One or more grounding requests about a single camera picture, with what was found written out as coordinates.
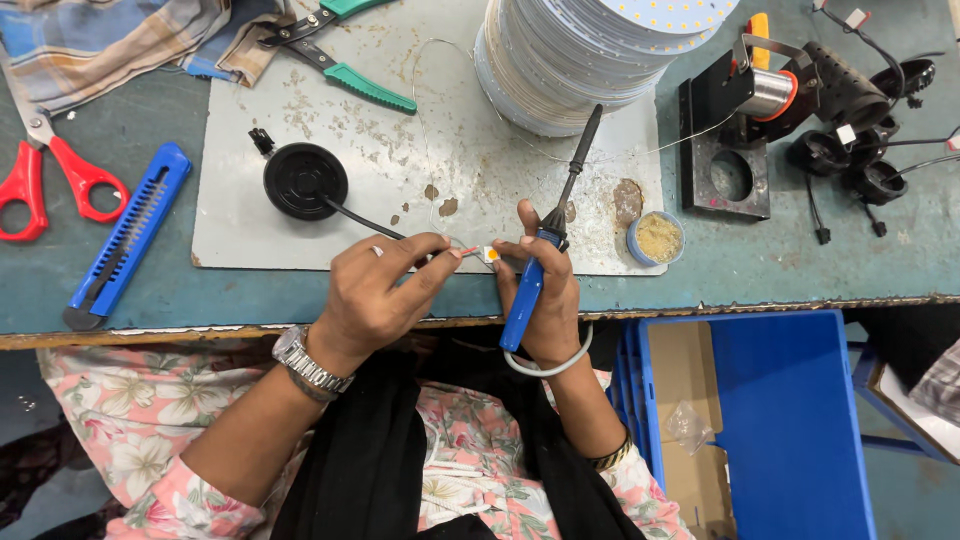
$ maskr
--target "gold bangle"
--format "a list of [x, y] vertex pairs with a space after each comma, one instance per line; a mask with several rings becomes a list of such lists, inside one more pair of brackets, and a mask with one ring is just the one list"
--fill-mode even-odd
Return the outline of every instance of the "gold bangle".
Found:
[[630, 431], [627, 430], [627, 439], [623, 441], [623, 444], [620, 445], [620, 448], [616, 449], [612, 454], [604, 455], [603, 457], [592, 457], [588, 459], [590, 466], [598, 472], [602, 473], [607, 469], [610, 469], [617, 463], [623, 460], [627, 456], [627, 453], [630, 451], [630, 447], [634, 445], [634, 440], [630, 437]]

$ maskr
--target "black scarf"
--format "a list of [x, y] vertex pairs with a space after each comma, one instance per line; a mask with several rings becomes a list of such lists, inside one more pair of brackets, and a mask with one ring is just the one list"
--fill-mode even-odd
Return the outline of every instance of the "black scarf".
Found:
[[[524, 465], [543, 482], [564, 540], [642, 539], [607, 483], [564, 436], [539, 379], [511, 370], [499, 352], [445, 340], [417, 376], [499, 398], [516, 418]], [[417, 533], [426, 434], [415, 405], [413, 355], [378, 354], [316, 426], [280, 509], [275, 540], [492, 540], [476, 515]]]

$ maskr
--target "hand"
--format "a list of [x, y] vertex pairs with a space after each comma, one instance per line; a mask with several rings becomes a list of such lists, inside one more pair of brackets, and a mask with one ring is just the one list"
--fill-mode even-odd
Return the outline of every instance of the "hand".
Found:
[[[373, 252], [374, 245], [383, 250], [382, 257]], [[421, 266], [437, 251], [443, 252]], [[402, 240], [377, 234], [357, 242], [330, 263], [326, 307], [307, 334], [307, 353], [326, 371], [348, 377], [429, 312], [462, 260], [459, 249], [450, 249], [449, 238], [434, 233]], [[397, 285], [414, 265], [419, 270]]]
[[[577, 315], [580, 309], [580, 283], [573, 277], [570, 257], [550, 242], [536, 238], [540, 217], [530, 201], [516, 205], [526, 233], [519, 244], [497, 238], [493, 248], [502, 255], [527, 259], [536, 257], [543, 265], [543, 290], [530, 315], [520, 342], [540, 369], [550, 369], [569, 360], [580, 350]], [[503, 312], [509, 313], [516, 296], [516, 274], [506, 262], [495, 260], [496, 285], [500, 289]]]

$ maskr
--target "floral shirt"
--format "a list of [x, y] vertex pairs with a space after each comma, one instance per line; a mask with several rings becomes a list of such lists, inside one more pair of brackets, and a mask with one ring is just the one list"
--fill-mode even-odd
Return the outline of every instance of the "floral shirt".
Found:
[[[179, 458], [275, 365], [268, 350], [260, 342], [219, 340], [37, 352], [74, 432], [110, 491], [130, 508], [109, 523], [108, 538], [269, 537], [312, 432], [260, 508], [220, 493]], [[561, 538], [542, 484], [523, 469], [517, 422], [499, 400], [422, 381], [417, 411], [428, 449], [420, 530], [477, 513], [500, 539]], [[601, 476], [646, 537], [693, 538], [636, 448]]]

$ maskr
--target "red scissors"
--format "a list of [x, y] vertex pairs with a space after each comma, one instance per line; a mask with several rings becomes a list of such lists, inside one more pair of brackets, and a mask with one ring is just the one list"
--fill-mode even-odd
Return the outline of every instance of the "red scissors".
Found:
[[[36, 240], [47, 228], [47, 212], [43, 207], [43, 188], [40, 178], [40, 165], [43, 162], [40, 151], [44, 146], [50, 147], [57, 163], [63, 169], [66, 180], [70, 182], [80, 216], [101, 223], [116, 221], [130, 201], [130, 191], [109, 172], [77, 156], [66, 141], [54, 134], [50, 126], [50, 116], [27, 102], [25, 94], [20, 91], [21, 88], [17, 87], [10, 71], [10, 57], [3, 45], [0, 45], [0, 65], [3, 67], [3, 74], [7, 79], [10, 92], [13, 94], [16, 109], [20, 113], [20, 118], [23, 119], [23, 125], [27, 128], [27, 140], [20, 141], [13, 171], [0, 184], [0, 210], [12, 201], [23, 201], [30, 208], [30, 222], [26, 229], [11, 234], [0, 228], [0, 240], [14, 242]], [[90, 204], [90, 188], [96, 184], [112, 185], [120, 193], [120, 206], [116, 210], [104, 213]]]

